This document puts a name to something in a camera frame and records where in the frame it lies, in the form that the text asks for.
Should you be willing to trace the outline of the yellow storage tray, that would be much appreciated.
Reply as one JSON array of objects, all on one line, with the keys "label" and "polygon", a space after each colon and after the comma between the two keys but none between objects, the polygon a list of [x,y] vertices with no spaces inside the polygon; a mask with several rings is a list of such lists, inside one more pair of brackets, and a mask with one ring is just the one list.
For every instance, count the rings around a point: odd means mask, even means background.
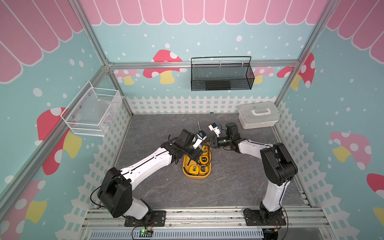
[{"label": "yellow storage tray", "polygon": [[206,179],[212,169],[212,149],[209,145],[202,148],[203,154],[196,160],[187,155],[183,159],[183,173],[191,179]]}]

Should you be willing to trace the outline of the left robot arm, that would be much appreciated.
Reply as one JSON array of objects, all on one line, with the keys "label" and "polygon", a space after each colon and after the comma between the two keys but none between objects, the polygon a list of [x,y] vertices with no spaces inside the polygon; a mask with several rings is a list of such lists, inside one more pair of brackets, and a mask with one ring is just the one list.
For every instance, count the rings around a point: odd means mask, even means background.
[{"label": "left robot arm", "polygon": [[133,190],[146,178],[185,155],[198,160],[203,155],[202,144],[207,138],[204,131],[193,134],[184,129],[178,137],[168,139],[152,154],[139,162],[122,169],[109,169],[103,183],[97,188],[97,197],[101,206],[106,208],[113,218],[131,217],[143,220],[151,210],[148,204],[133,197]]}]

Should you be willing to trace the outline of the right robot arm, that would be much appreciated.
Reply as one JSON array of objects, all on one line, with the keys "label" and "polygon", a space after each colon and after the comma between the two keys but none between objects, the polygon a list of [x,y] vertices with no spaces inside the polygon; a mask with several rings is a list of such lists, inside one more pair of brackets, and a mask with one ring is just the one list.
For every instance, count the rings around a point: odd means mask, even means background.
[{"label": "right robot arm", "polygon": [[268,145],[242,138],[235,123],[227,123],[225,127],[226,136],[221,137],[221,127],[215,123],[209,125],[210,131],[216,135],[211,140],[214,148],[228,146],[231,151],[262,160],[268,186],[256,216],[267,224],[283,215],[282,201],[286,188],[298,173],[298,167],[284,144]]}]

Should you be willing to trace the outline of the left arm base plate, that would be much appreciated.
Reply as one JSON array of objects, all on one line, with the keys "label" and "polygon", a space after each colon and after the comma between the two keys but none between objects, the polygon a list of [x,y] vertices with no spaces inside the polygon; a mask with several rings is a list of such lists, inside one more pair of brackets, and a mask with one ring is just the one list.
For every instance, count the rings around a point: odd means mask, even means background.
[{"label": "left arm base plate", "polygon": [[149,211],[141,220],[126,217],[125,227],[164,227],[166,211]]}]

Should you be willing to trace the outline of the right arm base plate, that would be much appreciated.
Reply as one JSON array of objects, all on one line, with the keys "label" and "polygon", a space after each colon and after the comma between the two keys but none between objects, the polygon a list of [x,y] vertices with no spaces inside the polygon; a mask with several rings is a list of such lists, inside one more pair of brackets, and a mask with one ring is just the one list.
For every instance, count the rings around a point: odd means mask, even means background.
[{"label": "right arm base plate", "polygon": [[243,215],[247,226],[286,226],[287,222],[282,209],[275,212],[268,212],[265,209],[251,210],[244,209]]}]

